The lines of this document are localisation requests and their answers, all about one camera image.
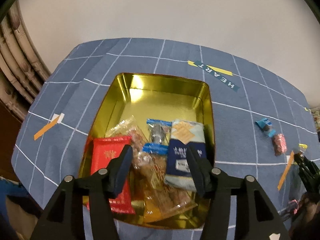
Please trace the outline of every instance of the gold metal tin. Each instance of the gold metal tin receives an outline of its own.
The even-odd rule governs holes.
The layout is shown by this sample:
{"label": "gold metal tin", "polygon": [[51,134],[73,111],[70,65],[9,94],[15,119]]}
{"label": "gold metal tin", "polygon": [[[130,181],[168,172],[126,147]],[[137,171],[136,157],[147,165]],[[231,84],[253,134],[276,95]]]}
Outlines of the gold metal tin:
{"label": "gold metal tin", "polygon": [[[148,138],[147,118],[172,121],[183,119],[204,124],[208,159],[214,163],[214,129],[209,86],[201,81],[157,74],[121,73],[113,80],[100,109],[97,112],[80,166],[79,177],[90,175],[92,138],[104,137],[107,130],[120,121],[135,117],[139,127]],[[154,228],[198,228],[203,225],[209,201],[195,193],[192,197],[197,207],[165,220],[143,223],[144,201],[136,173],[129,173],[132,206],[135,215],[114,214],[121,221]]]}

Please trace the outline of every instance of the screw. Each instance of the screw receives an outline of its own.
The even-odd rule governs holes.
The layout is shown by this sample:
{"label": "screw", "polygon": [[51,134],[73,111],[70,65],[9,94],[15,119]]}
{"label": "screw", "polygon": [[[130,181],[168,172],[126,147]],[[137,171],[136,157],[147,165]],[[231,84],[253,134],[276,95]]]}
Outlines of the screw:
{"label": "screw", "polygon": [[213,168],[213,169],[211,170],[211,172],[212,172],[213,174],[215,174],[215,175],[219,175],[219,174],[221,173],[221,170],[218,169],[218,168]]}
{"label": "screw", "polygon": [[100,175],[107,174],[107,172],[108,172],[108,170],[107,170],[107,169],[105,169],[105,168],[100,169],[100,170],[98,171],[98,173],[99,173]]}
{"label": "screw", "polygon": [[254,180],[255,180],[254,176],[251,176],[251,175],[247,176],[247,181],[254,182]]}
{"label": "screw", "polygon": [[65,182],[70,182],[72,180],[73,180],[73,177],[71,175],[67,175],[67,176],[64,177],[64,181]]}

